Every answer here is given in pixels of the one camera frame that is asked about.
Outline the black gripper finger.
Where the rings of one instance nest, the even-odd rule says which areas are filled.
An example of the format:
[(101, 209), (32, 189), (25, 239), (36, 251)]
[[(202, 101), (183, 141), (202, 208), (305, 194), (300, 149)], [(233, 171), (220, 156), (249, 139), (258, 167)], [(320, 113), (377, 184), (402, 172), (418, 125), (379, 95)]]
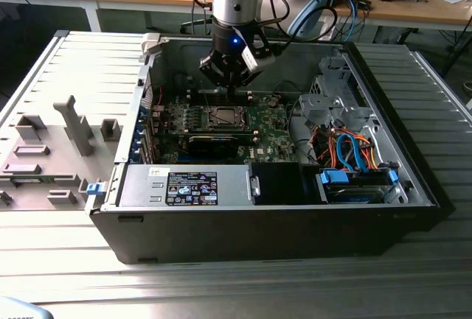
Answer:
[(237, 63), (235, 70), (232, 72), (232, 95), (239, 87), (247, 86), (258, 75), (258, 72), (251, 72), (245, 63)]
[(200, 59), (200, 72), (214, 85), (226, 90), (228, 97), (233, 95), (232, 72), (223, 54), (212, 49)]

